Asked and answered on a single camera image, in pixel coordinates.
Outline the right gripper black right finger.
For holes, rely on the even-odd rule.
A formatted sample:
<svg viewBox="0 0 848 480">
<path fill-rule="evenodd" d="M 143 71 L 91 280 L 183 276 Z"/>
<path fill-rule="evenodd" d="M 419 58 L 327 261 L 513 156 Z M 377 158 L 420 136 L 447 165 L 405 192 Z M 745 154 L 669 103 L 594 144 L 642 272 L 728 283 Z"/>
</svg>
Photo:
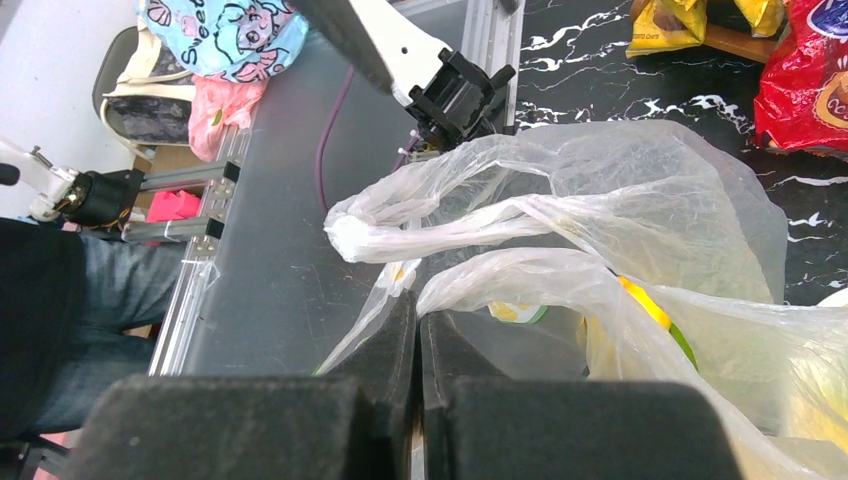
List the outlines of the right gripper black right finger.
<svg viewBox="0 0 848 480">
<path fill-rule="evenodd" d="M 738 479 L 718 415 L 668 382 L 524 381 L 443 312 L 419 324 L 429 479 Z"/>
</svg>

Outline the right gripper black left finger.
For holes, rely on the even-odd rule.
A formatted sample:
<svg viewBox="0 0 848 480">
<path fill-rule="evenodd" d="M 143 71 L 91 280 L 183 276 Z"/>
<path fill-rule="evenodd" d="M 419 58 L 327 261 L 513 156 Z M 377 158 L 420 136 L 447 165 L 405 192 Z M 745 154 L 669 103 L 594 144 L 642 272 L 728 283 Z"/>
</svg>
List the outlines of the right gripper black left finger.
<svg viewBox="0 0 848 480">
<path fill-rule="evenodd" d="M 70 479 L 406 479 L 415 298 L 323 376 L 144 377 L 88 418 Z"/>
</svg>

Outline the clear lemon print plastic bag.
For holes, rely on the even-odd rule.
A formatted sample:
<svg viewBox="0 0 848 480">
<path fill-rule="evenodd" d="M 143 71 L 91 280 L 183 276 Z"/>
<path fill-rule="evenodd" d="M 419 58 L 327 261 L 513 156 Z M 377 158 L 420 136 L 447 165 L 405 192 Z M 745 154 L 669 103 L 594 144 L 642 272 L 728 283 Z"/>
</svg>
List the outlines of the clear lemon print plastic bag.
<svg viewBox="0 0 848 480">
<path fill-rule="evenodd" d="M 666 120 L 548 125 L 465 143 L 335 204 L 325 232 L 381 272 L 327 372 L 388 301 L 478 313 L 488 351 L 555 374 L 530 324 L 577 316 L 592 380 L 671 381 L 717 410 L 749 479 L 847 475 L 847 312 L 783 301 L 788 221 L 755 173 Z M 674 323 L 698 370 L 669 334 Z"/>
</svg>

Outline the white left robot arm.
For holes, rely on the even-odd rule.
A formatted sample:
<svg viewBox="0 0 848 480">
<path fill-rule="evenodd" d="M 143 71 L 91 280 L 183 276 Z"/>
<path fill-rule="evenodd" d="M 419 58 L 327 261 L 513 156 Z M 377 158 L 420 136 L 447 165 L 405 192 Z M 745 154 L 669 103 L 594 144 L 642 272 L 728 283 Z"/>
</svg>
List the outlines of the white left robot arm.
<svg viewBox="0 0 848 480">
<path fill-rule="evenodd" d="M 494 74 L 413 24 L 387 1 L 295 1 L 294 7 L 440 152 L 496 133 L 491 111 L 516 71 Z"/>
</svg>

